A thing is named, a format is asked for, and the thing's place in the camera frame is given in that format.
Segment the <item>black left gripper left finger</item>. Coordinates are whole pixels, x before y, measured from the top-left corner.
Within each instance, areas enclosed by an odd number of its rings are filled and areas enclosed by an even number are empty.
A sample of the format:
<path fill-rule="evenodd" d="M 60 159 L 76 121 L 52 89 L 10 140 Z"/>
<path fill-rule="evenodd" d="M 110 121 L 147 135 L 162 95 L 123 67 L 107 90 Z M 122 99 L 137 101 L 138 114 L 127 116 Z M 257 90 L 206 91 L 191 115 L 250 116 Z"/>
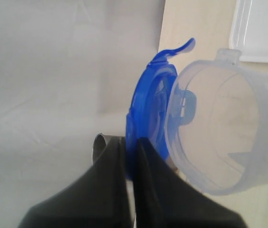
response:
<path fill-rule="evenodd" d="M 125 140 L 113 137 L 92 167 L 70 186 L 34 205 L 21 228 L 131 228 Z"/>

